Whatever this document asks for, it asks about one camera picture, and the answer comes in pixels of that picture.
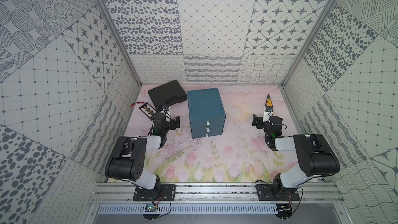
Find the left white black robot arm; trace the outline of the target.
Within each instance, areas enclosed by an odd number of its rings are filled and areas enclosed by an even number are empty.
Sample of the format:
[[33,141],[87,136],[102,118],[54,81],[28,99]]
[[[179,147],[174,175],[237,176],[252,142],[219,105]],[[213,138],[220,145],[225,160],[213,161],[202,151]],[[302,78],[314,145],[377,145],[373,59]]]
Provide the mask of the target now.
[[172,119],[160,112],[152,121],[147,135],[118,137],[105,166],[106,177],[132,183],[143,190],[160,191],[159,177],[145,169],[145,155],[165,145],[169,130],[180,128],[180,117]]

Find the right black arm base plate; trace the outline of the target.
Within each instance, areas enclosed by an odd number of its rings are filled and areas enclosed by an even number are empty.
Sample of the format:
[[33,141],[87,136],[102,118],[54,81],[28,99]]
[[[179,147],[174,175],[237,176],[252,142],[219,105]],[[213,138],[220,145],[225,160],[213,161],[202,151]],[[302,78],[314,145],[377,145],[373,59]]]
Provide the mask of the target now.
[[282,188],[276,190],[269,184],[255,185],[259,201],[299,201],[300,195],[297,189]]

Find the green circuit board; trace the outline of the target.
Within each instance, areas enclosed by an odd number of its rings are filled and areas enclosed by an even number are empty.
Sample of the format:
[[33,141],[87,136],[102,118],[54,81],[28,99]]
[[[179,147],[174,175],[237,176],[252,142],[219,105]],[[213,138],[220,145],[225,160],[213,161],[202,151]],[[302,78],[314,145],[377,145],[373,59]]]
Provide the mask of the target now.
[[144,208],[145,214],[156,214],[158,213],[158,207],[150,204],[146,204]]

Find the yellow black pliers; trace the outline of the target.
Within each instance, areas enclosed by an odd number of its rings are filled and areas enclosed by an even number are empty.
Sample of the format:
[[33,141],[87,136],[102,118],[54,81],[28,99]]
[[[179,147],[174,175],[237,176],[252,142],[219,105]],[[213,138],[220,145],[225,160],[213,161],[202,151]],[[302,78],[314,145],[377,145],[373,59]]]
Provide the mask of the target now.
[[272,113],[274,111],[271,96],[269,94],[266,97],[265,111],[267,113]]

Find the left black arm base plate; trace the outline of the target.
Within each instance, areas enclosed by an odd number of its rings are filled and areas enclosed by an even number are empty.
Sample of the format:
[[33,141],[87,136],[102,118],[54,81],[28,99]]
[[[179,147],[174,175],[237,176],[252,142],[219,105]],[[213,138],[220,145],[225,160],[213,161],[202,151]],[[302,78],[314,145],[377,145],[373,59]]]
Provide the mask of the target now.
[[176,195],[176,185],[174,184],[160,184],[154,189],[136,188],[134,192],[133,201],[174,201]]

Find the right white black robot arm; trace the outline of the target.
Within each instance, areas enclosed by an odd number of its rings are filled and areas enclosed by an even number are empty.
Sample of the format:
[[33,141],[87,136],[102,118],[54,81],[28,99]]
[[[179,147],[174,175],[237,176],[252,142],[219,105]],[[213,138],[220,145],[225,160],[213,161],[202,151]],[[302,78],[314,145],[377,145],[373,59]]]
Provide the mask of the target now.
[[270,150],[295,152],[297,157],[297,165],[274,178],[273,194],[294,192],[298,186],[314,178],[332,176],[340,171],[340,162],[323,135],[283,136],[283,119],[277,116],[264,121],[262,117],[253,115],[252,125],[264,131],[265,144]]

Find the teal plastic drawer cabinet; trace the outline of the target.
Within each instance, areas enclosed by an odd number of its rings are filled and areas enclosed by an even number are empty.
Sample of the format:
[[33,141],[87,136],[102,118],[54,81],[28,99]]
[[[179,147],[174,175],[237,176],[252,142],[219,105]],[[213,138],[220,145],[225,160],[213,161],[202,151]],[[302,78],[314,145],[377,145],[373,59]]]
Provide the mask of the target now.
[[223,134],[226,112],[218,88],[187,92],[191,135],[194,139]]

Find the aluminium mounting rail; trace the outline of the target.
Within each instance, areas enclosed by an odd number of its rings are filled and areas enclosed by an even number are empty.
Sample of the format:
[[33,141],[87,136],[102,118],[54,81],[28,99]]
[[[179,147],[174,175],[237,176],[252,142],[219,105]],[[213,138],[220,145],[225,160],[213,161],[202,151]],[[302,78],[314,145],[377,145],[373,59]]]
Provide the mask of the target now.
[[[287,203],[275,198],[265,183],[176,183],[172,203]],[[134,202],[138,190],[128,183],[98,183],[89,197],[93,203]],[[294,191],[293,202],[343,203],[343,196],[334,183],[305,183]]]

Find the black plastic case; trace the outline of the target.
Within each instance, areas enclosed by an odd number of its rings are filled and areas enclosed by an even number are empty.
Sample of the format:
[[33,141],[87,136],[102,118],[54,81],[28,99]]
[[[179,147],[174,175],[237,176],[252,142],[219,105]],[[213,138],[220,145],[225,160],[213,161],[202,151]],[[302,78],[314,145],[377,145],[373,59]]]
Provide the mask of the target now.
[[187,100],[187,94],[177,80],[150,89],[148,94],[158,111],[164,105],[172,106]]

